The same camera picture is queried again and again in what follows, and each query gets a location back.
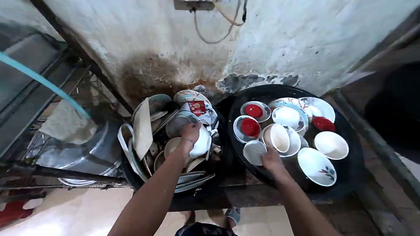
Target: electrical box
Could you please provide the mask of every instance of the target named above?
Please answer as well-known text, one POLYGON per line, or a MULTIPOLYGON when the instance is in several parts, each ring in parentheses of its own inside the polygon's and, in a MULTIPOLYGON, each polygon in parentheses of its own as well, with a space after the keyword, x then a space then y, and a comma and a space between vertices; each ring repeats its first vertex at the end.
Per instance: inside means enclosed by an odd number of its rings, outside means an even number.
POLYGON ((173 0, 175 10, 213 10, 213 0, 173 0))

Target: electrical wire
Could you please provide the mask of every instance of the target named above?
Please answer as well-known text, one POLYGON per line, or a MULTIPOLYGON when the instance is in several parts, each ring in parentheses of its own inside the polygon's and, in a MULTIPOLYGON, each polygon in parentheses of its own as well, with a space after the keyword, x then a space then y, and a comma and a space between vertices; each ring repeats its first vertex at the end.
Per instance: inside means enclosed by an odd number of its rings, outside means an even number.
MULTIPOLYGON (((241 0, 238 0, 238 4, 236 5, 236 11, 235 11, 235 17, 234 20, 236 20, 236 18, 238 17, 238 13, 239 13, 239 8, 241 7, 241 0)), ((195 23, 195 30, 197 31, 198 37, 201 38, 201 40, 203 40, 205 43, 207 44, 216 44, 216 43, 220 43, 221 41, 223 41, 225 38, 227 38, 227 36, 229 36, 229 34, 232 31, 233 28, 233 24, 231 24, 231 26, 229 27, 228 33, 221 39, 217 40, 217 41, 208 41, 207 39, 205 39, 201 33, 200 30, 198 29, 198 24, 197 24, 197 15, 196 15, 196 11, 194 11, 194 23, 195 23)))
POLYGON ((223 11, 222 8, 220 7, 219 3, 217 3, 217 1, 213 2, 214 7, 220 12, 220 14, 222 14, 222 16, 228 20, 231 24, 235 25, 235 26, 241 26, 245 23, 245 21, 247 20, 247 3, 248 0, 245 0, 244 2, 244 13, 242 15, 242 23, 237 23, 235 20, 231 20, 223 11))

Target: hand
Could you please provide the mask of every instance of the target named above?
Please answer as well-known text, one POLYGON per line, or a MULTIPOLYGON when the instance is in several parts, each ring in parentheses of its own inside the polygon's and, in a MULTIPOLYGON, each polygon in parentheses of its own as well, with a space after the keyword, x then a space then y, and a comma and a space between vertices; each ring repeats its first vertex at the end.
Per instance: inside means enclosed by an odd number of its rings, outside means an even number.
POLYGON ((182 144, 187 150, 191 151, 200 136, 200 128, 201 122, 184 125, 182 128, 180 145, 182 144))
POLYGON ((277 151, 267 148, 267 155, 262 156, 262 165, 280 182, 293 180, 281 161, 277 151))

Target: red packet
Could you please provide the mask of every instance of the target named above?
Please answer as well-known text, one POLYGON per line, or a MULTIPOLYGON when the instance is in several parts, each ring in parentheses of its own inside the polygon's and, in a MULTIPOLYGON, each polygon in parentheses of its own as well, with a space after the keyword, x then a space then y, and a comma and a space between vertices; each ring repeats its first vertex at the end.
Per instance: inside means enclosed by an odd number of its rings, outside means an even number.
POLYGON ((204 101, 189 101, 188 106, 190 111, 196 116, 200 116, 206 113, 206 106, 204 101))

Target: sandal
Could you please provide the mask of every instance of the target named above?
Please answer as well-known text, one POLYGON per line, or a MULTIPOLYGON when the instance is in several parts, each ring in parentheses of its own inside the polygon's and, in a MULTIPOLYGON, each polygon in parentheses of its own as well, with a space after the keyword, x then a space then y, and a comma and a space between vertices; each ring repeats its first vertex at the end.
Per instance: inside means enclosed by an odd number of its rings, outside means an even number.
POLYGON ((236 224, 235 226, 237 226, 239 220, 241 219, 241 209, 238 207, 230 208, 226 211, 225 216, 234 220, 236 224))

